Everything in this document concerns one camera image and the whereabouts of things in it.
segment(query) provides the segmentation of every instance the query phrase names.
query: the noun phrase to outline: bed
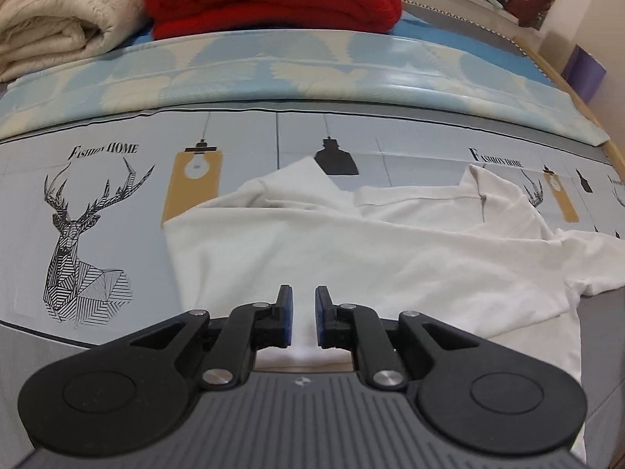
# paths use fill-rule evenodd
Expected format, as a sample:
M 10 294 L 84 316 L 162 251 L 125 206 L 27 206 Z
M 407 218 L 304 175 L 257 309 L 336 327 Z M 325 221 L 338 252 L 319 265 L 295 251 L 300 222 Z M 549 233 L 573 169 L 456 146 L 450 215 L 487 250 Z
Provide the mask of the bed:
M 357 166 L 333 177 L 342 189 L 457 184 L 476 163 L 526 189 L 554 227 L 625 235 L 623 158 L 557 73 L 522 41 L 405 8 L 428 24 L 427 37 L 207 34 L 135 45 L 9 87 L 0 98 L 0 467 L 30 449 L 16 409 L 30 374 L 179 313 L 161 223 L 193 202 L 170 191 L 184 185 L 184 158 L 190 165 L 204 146 L 221 161 L 206 186 L 220 195 L 333 140 Z M 505 55 L 499 65 L 480 59 L 467 39 L 514 56 L 522 71 L 501 68 Z M 554 176 L 565 194 L 550 189 Z M 132 199 L 100 207 L 130 180 L 141 183 Z M 61 185 L 66 203 L 54 195 Z M 59 237 L 53 213 L 80 220 L 96 205 L 97 223 Z M 60 252 L 73 252 L 84 282 L 61 315 L 46 309 L 46 297 L 65 294 L 52 266 Z M 579 316 L 587 461 L 613 466 L 625 439 L 625 291 L 584 299 Z

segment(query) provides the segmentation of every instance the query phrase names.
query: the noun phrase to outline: white t-shirt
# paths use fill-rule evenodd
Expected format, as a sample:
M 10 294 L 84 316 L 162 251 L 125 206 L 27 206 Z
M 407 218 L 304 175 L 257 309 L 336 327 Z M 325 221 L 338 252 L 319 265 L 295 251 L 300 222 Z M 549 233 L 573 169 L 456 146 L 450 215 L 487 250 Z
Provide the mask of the white t-shirt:
M 579 297 L 625 285 L 625 241 L 552 232 L 517 186 L 476 166 L 458 186 L 352 193 L 306 158 L 164 231 L 185 309 L 227 316 L 292 285 L 293 345 L 260 351 L 261 366 L 349 361 L 317 347 L 314 290 L 326 285 L 335 304 L 417 310 L 579 380 Z

